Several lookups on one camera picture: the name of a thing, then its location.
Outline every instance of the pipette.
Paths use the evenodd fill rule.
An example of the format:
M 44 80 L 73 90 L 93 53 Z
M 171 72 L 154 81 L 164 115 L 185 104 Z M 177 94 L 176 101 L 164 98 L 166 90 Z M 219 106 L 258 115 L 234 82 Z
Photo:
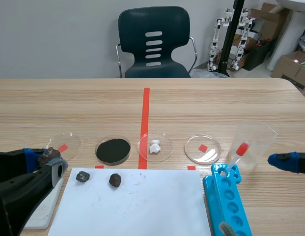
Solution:
M 236 150 L 236 153 L 231 161 L 230 164 L 228 164 L 226 170 L 225 170 L 225 175 L 230 172 L 232 167 L 235 165 L 235 163 L 245 154 L 245 152 L 249 149 L 250 144 L 249 142 L 242 143 L 239 148 Z

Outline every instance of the rock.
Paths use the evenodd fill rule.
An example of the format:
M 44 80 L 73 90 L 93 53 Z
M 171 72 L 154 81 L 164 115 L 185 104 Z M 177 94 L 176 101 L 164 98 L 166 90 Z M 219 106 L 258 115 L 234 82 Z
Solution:
M 79 173 L 76 176 L 76 180 L 78 180 L 81 183 L 85 183 L 89 180 L 90 174 L 84 171 L 79 171 Z
M 118 188 L 119 185 L 121 184 L 121 176 L 119 174 L 113 174 L 110 177 L 109 180 L 110 185 L 112 185 L 115 188 Z
M 58 150 L 53 149 L 50 147 L 49 149 L 44 150 L 41 156 L 38 158 L 38 162 L 40 167 L 44 166 L 46 163 L 51 161 L 52 159 L 55 158 L 62 158 L 60 156 L 60 152 Z

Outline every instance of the black chair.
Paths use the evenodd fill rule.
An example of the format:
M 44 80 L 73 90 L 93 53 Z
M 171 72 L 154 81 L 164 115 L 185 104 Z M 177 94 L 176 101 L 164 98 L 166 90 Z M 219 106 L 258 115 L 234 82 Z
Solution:
M 118 47 L 132 53 L 134 65 L 125 78 L 190 78 L 189 72 L 197 60 L 194 39 L 190 37 L 190 17 L 178 6 L 146 7 L 123 11 L 118 19 L 120 44 L 116 46 L 120 77 L 121 63 Z M 175 48 L 192 40 L 195 61 L 189 71 L 172 60 Z

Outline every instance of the white sink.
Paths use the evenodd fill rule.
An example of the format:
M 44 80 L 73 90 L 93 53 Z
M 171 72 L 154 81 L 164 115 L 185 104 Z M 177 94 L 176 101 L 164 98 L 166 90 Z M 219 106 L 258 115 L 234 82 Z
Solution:
M 277 0 L 277 2 L 279 4 L 275 8 L 276 10 L 285 7 L 293 10 L 293 12 L 291 20 L 266 66 L 267 70 L 270 71 L 275 69 L 282 55 L 295 51 L 299 39 L 305 30 L 305 0 Z
M 277 0 L 277 2 L 285 8 L 305 12 L 305 0 Z

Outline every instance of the table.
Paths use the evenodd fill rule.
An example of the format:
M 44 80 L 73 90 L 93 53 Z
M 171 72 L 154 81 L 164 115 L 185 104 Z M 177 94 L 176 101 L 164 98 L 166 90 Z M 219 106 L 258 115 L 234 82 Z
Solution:
M 279 136 L 256 170 L 241 170 L 238 188 L 253 235 L 305 235 L 305 175 L 267 163 L 272 153 L 305 152 L 305 98 L 283 79 L 0 79 L 0 151 L 43 148 L 62 132 L 79 134 L 81 151 L 69 161 L 66 184 L 72 167 L 100 165 L 94 149 L 101 137 L 121 134 L 131 142 L 131 155 L 116 168 L 137 168 L 144 87 L 151 89 L 149 132 L 166 133 L 174 142 L 172 156 L 148 162 L 148 169 L 192 165 L 205 177 L 210 166 L 184 154 L 191 134 L 217 139 L 222 147 L 218 163 L 224 163 L 241 121 L 258 119 L 276 130 Z M 48 231 L 22 235 L 46 236 Z

